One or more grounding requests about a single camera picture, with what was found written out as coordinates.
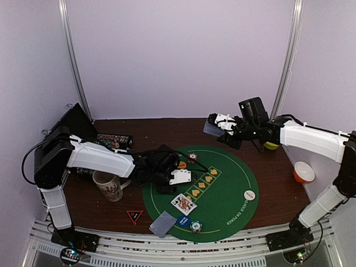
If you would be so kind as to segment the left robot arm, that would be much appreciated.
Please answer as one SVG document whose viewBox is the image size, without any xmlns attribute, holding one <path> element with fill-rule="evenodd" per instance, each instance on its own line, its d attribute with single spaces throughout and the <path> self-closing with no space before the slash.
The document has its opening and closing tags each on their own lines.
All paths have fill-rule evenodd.
<svg viewBox="0 0 356 267">
<path fill-rule="evenodd" d="M 63 192 L 65 170 L 83 168 L 113 174 L 140 184 L 169 184 L 180 157 L 168 146 L 144 152 L 112 150 L 72 135 L 66 127 L 53 131 L 34 149 L 34 182 L 42 193 L 58 237 L 68 247 L 80 242 Z"/>
</svg>

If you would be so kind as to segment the red poker chip stack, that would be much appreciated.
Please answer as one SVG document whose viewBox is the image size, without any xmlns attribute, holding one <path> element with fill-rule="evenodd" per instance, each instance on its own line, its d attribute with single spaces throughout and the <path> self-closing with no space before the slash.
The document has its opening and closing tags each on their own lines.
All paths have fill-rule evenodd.
<svg viewBox="0 0 356 267">
<path fill-rule="evenodd" d="M 191 164 L 195 164 L 197 162 L 198 155 L 195 153 L 190 153 L 187 156 L 187 161 Z"/>
</svg>

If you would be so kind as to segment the blue poker chip stack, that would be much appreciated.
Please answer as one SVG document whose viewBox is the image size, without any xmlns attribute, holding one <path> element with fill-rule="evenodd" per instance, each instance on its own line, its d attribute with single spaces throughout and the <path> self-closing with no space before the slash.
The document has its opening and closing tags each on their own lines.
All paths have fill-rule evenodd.
<svg viewBox="0 0 356 267">
<path fill-rule="evenodd" d="M 202 223 L 199 221 L 192 221 L 190 224 L 190 230 L 194 234 L 199 234 L 202 232 Z"/>
</svg>

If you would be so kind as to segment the blue playing card deck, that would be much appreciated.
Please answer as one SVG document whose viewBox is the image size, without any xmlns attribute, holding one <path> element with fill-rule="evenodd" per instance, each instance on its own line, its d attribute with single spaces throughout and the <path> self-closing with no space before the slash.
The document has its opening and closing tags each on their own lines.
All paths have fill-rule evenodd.
<svg viewBox="0 0 356 267">
<path fill-rule="evenodd" d="M 212 125 L 211 123 L 208 122 L 208 120 L 206 120 L 203 128 L 203 133 L 215 137 L 220 137 L 225 134 L 225 131 Z"/>
</svg>

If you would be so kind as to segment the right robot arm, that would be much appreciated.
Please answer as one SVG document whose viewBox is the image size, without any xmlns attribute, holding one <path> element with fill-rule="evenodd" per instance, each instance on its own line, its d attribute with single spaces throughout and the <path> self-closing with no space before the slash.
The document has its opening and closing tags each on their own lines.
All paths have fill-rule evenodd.
<svg viewBox="0 0 356 267">
<path fill-rule="evenodd" d="M 224 133 L 218 141 L 239 149 L 243 141 L 296 147 L 340 165 L 337 177 L 289 224 L 285 241 L 298 245 L 309 229 L 342 203 L 355 197 L 355 132 L 335 132 L 308 125 L 291 114 L 269 117 L 260 97 L 239 102 L 242 116 L 210 114 L 208 121 Z"/>
</svg>

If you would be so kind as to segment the dealt card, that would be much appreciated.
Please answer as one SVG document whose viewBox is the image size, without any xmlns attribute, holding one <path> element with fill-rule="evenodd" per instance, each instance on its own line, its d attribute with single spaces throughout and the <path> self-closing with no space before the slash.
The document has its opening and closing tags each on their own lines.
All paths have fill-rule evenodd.
<svg viewBox="0 0 356 267">
<path fill-rule="evenodd" d="M 162 214 L 150 225 L 149 230 L 159 238 L 164 238 L 171 228 L 170 217 Z"/>
</svg>

